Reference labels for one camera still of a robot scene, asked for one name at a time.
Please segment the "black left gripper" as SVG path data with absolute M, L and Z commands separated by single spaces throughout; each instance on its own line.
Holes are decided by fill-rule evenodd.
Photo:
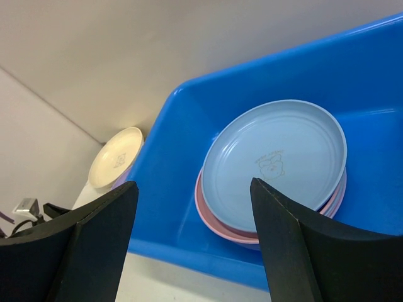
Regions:
M 22 218 L 23 220 L 13 228 L 9 238 L 17 237 L 18 232 L 22 232 L 23 230 L 27 230 L 45 223 L 45 216 L 52 220 L 71 211 L 70 209 L 63 208 L 52 203 L 45 203 L 42 206 L 43 213 L 40 210 L 37 210 L 37 208 L 38 206 L 34 206 L 34 214 L 28 212 L 27 210 L 19 210 L 18 207 L 13 209 L 12 214 L 16 218 Z

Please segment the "blue plate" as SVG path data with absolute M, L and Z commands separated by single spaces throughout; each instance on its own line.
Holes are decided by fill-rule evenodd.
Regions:
M 253 179 L 319 210 L 340 183 L 346 159 L 344 131 L 330 112 L 306 101 L 272 101 L 241 114 L 219 133 L 203 163 L 201 190 L 218 220 L 254 232 Z
M 328 199 L 326 204 L 319 210 L 319 213 L 328 217 L 333 218 L 337 213 L 346 192 L 347 175 L 344 171 L 343 176 L 333 192 L 332 196 Z

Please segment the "cream plate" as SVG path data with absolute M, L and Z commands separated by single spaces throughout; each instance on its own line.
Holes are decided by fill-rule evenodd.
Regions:
M 88 183 L 95 189 L 111 187 L 134 163 L 144 144 L 137 127 L 129 127 L 114 135 L 99 151 L 91 164 Z

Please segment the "pink plate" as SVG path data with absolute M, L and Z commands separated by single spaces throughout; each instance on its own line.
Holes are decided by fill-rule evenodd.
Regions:
M 216 235 L 230 242 L 251 250 L 260 250 L 256 233 L 236 230 L 222 223 L 209 210 L 202 193 L 202 171 L 199 172 L 195 185 L 195 204 L 198 214 L 204 224 Z

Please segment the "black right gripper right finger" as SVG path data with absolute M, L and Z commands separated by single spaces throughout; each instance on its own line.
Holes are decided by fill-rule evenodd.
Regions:
M 250 185 L 273 301 L 401 301 L 402 237 L 332 220 L 262 179 Z

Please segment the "blue plastic bin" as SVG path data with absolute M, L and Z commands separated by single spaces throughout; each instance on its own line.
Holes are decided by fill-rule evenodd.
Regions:
M 194 188 L 214 138 L 263 103 L 327 109 L 348 145 L 347 190 L 335 219 L 402 233 L 402 15 L 187 81 L 168 97 L 129 178 L 139 202 L 131 253 L 267 290 L 261 254 L 201 221 Z

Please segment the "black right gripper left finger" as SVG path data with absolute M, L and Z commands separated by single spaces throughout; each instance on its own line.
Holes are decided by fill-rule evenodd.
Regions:
M 138 198 L 128 181 L 1 239 L 1 301 L 114 301 Z

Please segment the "small purple plate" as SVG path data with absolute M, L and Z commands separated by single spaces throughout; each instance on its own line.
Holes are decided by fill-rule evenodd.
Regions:
M 124 171 L 124 173 L 119 176 L 119 178 L 118 178 L 118 179 L 115 181 L 115 183 L 112 185 L 111 189 L 115 189 L 115 188 L 121 186 L 121 185 L 126 181 L 126 179 L 127 179 L 127 177 L 128 177 L 128 174 L 130 173 L 131 168 L 132 168 L 131 166 L 128 167 L 128 168 Z

